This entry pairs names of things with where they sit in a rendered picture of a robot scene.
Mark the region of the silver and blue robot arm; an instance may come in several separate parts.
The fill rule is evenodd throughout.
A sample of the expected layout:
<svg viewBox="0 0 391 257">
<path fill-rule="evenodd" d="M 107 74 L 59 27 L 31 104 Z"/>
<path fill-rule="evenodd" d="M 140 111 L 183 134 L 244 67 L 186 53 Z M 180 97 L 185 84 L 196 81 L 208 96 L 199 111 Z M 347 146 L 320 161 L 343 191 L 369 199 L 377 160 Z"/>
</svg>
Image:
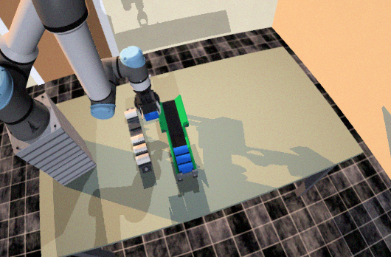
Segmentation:
<svg viewBox="0 0 391 257">
<path fill-rule="evenodd" d="M 151 75 L 139 47 L 125 48 L 117 57 L 100 58 L 88 16 L 85 0 L 20 1 L 9 32 L 0 38 L 0 120 L 16 139 L 33 140 L 49 125 L 48 108 L 26 93 L 45 30 L 54 33 L 91 101 L 93 117 L 107 120 L 114 116 L 117 79 L 128 77 L 135 91 L 150 86 Z"/>
</svg>

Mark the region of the blue cylinder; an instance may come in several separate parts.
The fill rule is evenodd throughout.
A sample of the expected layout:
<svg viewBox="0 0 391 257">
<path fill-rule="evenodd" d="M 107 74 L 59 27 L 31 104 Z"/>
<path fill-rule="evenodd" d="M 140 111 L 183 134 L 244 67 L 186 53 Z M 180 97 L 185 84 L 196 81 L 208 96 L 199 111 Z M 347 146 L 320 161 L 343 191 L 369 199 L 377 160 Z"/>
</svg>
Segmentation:
<svg viewBox="0 0 391 257">
<path fill-rule="evenodd" d="M 178 167 L 179 167 L 179 173 L 183 173 L 183 174 L 185 174 L 187 172 L 191 172 L 192 170 L 194 170 L 192 162 L 185 163 L 185 164 L 182 164 L 182 165 L 178 165 Z"/>
<path fill-rule="evenodd" d="M 151 112 L 151 113 L 148 113 L 148 114 L 144 114 L 145 116 L 145 120 L 146 121 L 149 121 L 149 120 L 154 120 L 154 119 L 157 119 L 159 118 L 159 114 L 158 112 Z"/>
<path fill-rule="evenodd" d="M 177 165 L 182 165 L 182 164 L 185 164 L 185 163 L 192 162 L 191 158 L 190 158 L 190 154 L 184 154 L 184 155 L 181 155 L 181 156 L 177 156 L 176 157 L 176 161 L 177 161 Z"/>
<path fill-rule="evenodd" d="M 174 150 L 174 153 L 175 153 L 175 157 L 181 156 L 181 155 L 184 155 L 184 154 L 189 154 L 187 145 L 183 145 L 183 146 L 174 148 L 173 150 Z"/>
</svg>

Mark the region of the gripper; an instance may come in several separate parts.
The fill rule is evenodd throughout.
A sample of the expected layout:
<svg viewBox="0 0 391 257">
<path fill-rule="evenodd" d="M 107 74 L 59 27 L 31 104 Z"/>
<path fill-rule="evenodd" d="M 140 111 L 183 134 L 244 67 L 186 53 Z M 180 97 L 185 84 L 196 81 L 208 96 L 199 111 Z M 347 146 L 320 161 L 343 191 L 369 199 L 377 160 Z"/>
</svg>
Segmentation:
<svg viewBox="0 0 391 257">
<path fill-rule="evenodd" d="M 144 91 L 135 91 L 135 90 L 133 91 L 136 93 L 135 94 L 136 97 L 134 98 L 135 99 L 134 105 L 137 108 L 143 120 L 145 119 L 145 116 L 143 117 L 144 114 L 156 112 L 157 110 L 159 115 L 161 114 L 160 99 L 157 93 L 151 89 L 151 84 Z"/>
</svg>

